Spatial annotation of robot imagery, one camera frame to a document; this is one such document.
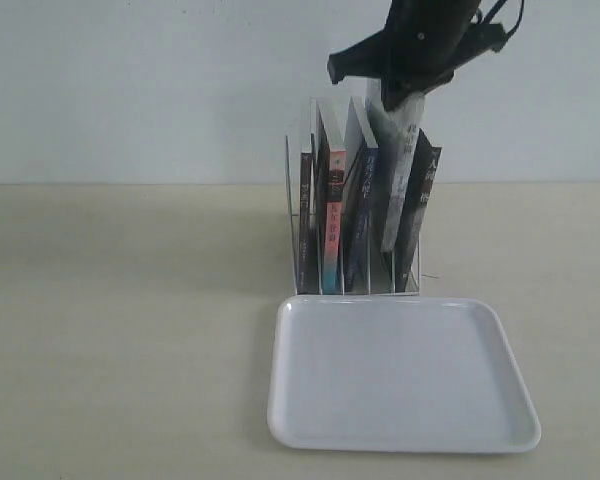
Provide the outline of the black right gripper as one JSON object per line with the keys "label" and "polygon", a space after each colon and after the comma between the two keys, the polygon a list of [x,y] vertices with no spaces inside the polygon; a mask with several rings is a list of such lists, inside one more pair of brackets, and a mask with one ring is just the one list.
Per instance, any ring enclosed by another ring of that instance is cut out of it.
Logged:
{"label": "black right gripper", "polygon": [[384,32],[387,67],[381,80],[385,111],[395,111],[411,94],[449,83],[455,71],[481,54],[478,1],[394,1]]}

